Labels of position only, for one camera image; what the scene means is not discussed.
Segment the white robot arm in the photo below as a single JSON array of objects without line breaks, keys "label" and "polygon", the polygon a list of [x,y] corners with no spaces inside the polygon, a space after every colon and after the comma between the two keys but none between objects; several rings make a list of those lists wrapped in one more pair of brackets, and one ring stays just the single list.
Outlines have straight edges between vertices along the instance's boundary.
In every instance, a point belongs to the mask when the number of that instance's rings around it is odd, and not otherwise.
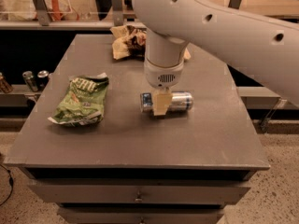
[{"label": "white robot arm", "polygon": [[144,69],[152,87],[178,83],[192,43],[299,106],[297,25],[208,0],[133,0],[133,9],[147,27]]}]

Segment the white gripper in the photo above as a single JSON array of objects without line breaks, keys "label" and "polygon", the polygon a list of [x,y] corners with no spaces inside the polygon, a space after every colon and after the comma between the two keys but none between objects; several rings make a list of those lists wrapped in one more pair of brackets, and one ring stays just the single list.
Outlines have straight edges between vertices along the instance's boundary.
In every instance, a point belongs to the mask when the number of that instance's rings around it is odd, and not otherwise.
[{"label": "white gripper", "polygon": [[183,68],[184,62],[170,67],[162,67],[152,63],[149,59],[144,61],[145,78],[151,87],[156,89],[152,92],[153,114],[155,116],[166,114],[172,102],[172,92],[168,88],[178,84]]}]

